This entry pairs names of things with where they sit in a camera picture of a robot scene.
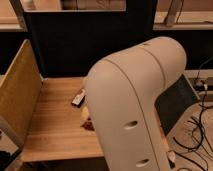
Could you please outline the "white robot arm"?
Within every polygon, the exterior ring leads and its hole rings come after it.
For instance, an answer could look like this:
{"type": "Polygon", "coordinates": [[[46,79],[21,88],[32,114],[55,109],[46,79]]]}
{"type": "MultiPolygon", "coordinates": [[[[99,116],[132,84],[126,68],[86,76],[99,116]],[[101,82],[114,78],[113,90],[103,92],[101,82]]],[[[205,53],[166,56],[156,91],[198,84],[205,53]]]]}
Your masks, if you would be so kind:
{"type": "Polygon", "coordinates": [[[157,37],[99,60],[86,101],[110,171],[170,171],[155,101],[183,74],[186,53],[157,37]]]}

